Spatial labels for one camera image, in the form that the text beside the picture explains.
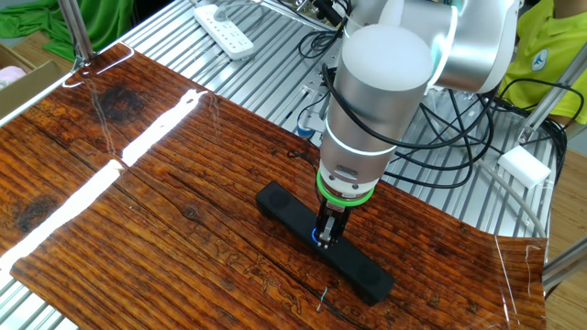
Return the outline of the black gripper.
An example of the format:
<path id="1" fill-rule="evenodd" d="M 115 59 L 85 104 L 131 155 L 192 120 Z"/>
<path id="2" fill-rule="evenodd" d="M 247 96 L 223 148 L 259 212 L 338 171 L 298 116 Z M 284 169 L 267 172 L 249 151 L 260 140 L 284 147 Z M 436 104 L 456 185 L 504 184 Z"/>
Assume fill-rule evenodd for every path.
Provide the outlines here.
<path id="1" fill-rule="evenodd" d="M 328 249 L 343 236 L 350 214 L 351 206 L 339 206 L 324 199 L 318 212 L 317 244 Z"/>

